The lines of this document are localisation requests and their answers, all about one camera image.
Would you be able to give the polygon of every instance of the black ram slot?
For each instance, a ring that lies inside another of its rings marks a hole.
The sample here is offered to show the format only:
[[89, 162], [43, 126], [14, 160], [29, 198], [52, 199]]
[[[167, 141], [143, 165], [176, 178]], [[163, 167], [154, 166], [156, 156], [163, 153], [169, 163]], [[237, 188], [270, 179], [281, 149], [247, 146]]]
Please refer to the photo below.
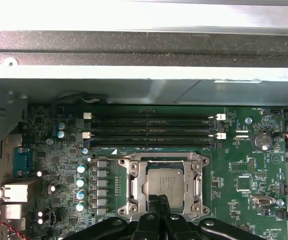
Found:
[[123, 120], [123, 119], [151, 119], [151, 120], [206, 120], [208, 121], [209, 116], [207, 115], [155, 115], [155, 114], [119, 114], [119, 115], [94, 115], [94, 120]]

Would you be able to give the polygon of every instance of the small surface-mount component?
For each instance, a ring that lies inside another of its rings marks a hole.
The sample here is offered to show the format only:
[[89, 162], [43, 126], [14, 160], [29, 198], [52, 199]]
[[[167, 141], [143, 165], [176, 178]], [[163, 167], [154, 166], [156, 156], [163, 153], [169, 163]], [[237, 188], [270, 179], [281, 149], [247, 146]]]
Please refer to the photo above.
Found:
[[246, 231], [246, 232], [249, 231], [247, 225], [240, 225], [240, 226], [239, 226], [239, 229], [242, 229], [242, 230], [244, 230], [244, 231]]
[[81, 212], [82, 210], [85, 209], [86, 207], [86, 202], [85, 201], [80, 201], [77, 205], [76, 205], [76, 210]]
[[107, 167], [107, 161], [98, 161], [97, 167], [98, 168], [106, 168]]
[[106, 178], [107, 177], [107, 170], [98, 170], [97, 177], [99, 178]]
[[84, 119], [92, 119], [93, 115], [91, 112], [84, 112]]
[[60, 189], [61, 187], [62, 187], [62, 185], [60, 183], [54, 184], [54, 185], [50, 186], [50, 191], [55, 192], [58, 189]]
[[76, 198], [78, 200], [82, 200], [85, 198], [86, 195], [87, 195], [86, 191], [82, 189], [82, 190], [79, 190], [79, 192], [76, 195]]
[[270, 209], [268, 206], [259, 206], [258, 209], [259, 209], [259, 212], [263, 216], [269, 216], [270, 215]]
[[287, 196], [287, 195], [288, 195], [288, 184], [281, 183], [281, 184], [279, 185], [279, 191], [280, 191], [281, 194]]
[[107, 207], [106, 206], [102, 206], [102, 207], [97, 208], [97, 215], [98, 216], [103, 216], [106, 214], [107, 214]]
[[107, 205], [107, 198], [99, 198], [97, 199], [97, 206], [106, 206]]
[[76, 181], [76, 185], [77, 187], [81, 188], [82, 186], [85, 185], [85, 183], [87, 182], [85, 177], [81, 177]]
[[107, 197], [107, 189], [97, 189], [98, 197]]
[[0, 199], [10, 203], [25, 203], [39, 196], [41, 189], [41, 178], [25, 178], [2, 186]]
[[38, 176], [38, 177], [46, 176], [46, 175], [48, 175], [48, 174], [49, 174], [49, 171], [48, 171], [47, 169], [44, 169], [44, 170], [42, 170], [42, 171], [38, 171], [38, 172], [37, 172], [37, 176]]
[[251, 144], [256, 150], [267, 151], [273, 147], [273, 138], [268, 132], [260, 131], [252, 136]]
[[249, 176], [237, 177], [237, 191], [238, 192], [250, 191], [250, 177]]
[[82, 174], [87, 170], [86, 164], [82, 163], [77, 167], [77, 172]]
[[90, 131], [84, 131], [82, 134], [83, 139], [91, 139], [92, 133]]
[[259, 194], [250, 195], [252, 202], [256, 203], [259, 206], [269, 206], [276, 203], [276, 200], [271, 196], [263, 196]]
[[212, 181], [212, 187], [218, 187], [218, 182], [217, 181]]
[[246, 162], [232, 162], [230, 171], [233, 173], [246, 173], [248, 172], [248, 163]]
[[100, 187], [107, 187], [107, 180], [97, 180], [97, 186]]

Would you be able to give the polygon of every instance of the screw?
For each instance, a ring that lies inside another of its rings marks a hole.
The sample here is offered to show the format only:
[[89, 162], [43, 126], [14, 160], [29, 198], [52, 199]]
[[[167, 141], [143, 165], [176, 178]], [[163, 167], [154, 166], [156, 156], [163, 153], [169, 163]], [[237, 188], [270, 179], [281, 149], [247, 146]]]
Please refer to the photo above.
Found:
[[116, 220], [116, 221], [113, 221], [113, 225], [120, 225], [122, 224], [123, 222], [121, 220]]
[[250, 117], [245, 118], [246, 124], [251, 124], [252, 122], [253, 122], [253, 119], [251, 119]]
[[205, 221], [205, 224], [207, 226], [214, 226], [215, 225], [215, 223], [213, 221]]
[[281, 207], [281, 206], [284, 206], [284, 201], [283, 201], [282, 199], [277, 199], [277, 200], [276, 200], [276, 205], [277, 205], [277, 206], [280, 206], [280, 207]]
[[130, 168], [131, 168], [132, 170], [135, 170], [135, 169], [137, 169], [137, 164], [135, 164], [135, 163], [132, 163], [132, 164], [130, 165]]
[[171, 215], [170, 218], [172, 220], [179, 220], [179, 216], [178, 215]]
[[146, 216], [146, 218], [147, 218], [148, 220], [152, 220], [152, 219], [154, 219], [155, 217], [154, 217], [154, 215], [149, 214], [149, 215]]

